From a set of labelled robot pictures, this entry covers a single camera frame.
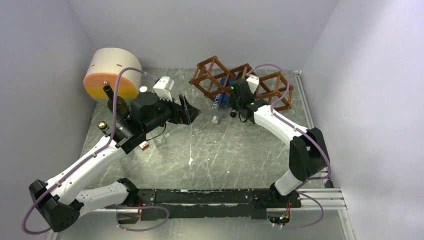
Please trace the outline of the green wine bottle brown label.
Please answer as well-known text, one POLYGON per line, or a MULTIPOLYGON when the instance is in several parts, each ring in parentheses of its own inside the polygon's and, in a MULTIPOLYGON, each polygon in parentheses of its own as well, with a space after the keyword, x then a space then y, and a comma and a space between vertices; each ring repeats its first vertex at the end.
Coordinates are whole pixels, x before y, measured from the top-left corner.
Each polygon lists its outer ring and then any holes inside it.
POLYGON ((240 107, 239 98, 241 97, 240 91, 239 91, 239 85, 242 82, 242 78, 244 77, 243 71, 239 71, 236 75, 235 80, 233 80, 230 83, 231 86, 231 93, 228 100, 228 104, 230 107, 230 116, 232 118, 235 118, 237 116, 238 108, 240 107))

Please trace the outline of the dark bottle cream label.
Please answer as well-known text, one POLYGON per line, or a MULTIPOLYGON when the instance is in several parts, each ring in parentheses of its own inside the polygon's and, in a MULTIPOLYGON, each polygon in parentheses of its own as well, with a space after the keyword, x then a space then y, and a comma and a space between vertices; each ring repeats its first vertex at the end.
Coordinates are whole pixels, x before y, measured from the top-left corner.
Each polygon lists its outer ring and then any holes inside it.
MULTIPOLYGON (((107 107, 111 113, 114 111, 114 99, 115 99, 115 93, 112 89, 112 87, 108 84, 103 86, 103 91, 108 97, 107 100, 107 107)), ((117 119, 125 119, 130 114, 130 108, 127 105, 127 102, 120 96, 116 97, 116 103, 115 103, 115 112, 116 112, 116 118, 117 119)))

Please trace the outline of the small dark bottle gold cap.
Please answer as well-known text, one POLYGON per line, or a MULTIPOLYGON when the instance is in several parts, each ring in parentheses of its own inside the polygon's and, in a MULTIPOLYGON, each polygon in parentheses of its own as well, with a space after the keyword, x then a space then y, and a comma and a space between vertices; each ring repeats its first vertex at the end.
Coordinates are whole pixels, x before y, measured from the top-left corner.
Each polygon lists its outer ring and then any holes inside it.
POLYGON ((111 128, 105 121, 99 121, 97 123, 97 127, 99 128, 99 130, 102 132, 104 136, 110 136, 111 128))

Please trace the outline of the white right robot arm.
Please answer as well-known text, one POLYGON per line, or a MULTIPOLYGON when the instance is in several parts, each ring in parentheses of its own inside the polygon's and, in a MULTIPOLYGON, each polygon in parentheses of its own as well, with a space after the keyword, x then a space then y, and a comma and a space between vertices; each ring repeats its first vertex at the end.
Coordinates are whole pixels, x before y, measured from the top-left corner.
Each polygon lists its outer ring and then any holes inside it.
POLYGON ((265 128, 288 146, 288 170, 270 186, 270 202, 275 207, 282 207, 288 202, 289 194, 308 180, 316 179, 321 170, 327 169, 326 176, 329 177, 330 159, 322 131, 298 125, 265 100, 256 99, 254 87, 258 84, 259 80, 254 76, 233 81, 229 104, 241 118, 265 128))

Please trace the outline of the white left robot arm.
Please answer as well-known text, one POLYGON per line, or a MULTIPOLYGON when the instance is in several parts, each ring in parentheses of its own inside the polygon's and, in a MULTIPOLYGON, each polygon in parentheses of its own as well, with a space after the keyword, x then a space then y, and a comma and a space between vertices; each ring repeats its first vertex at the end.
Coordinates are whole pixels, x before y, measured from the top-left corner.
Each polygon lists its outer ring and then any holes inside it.
POLYGON ((180 103, 163 100, 153 92, 140 93, 131 103, 126 119, 118 121, 115 129, 106 126, 103 137, 83 157, 56 177, 44 182, 35 180, 29 191, 35 208, 53 232, 61 232, 76 220, 94 210, 123 205, 136 207, 138 188, 127 178, 92 190, 84 189, 99 172, 120 160, 146 141, 146 135, 167 123, 190 125, 200 109, 192 106, 180 94, 180 103))

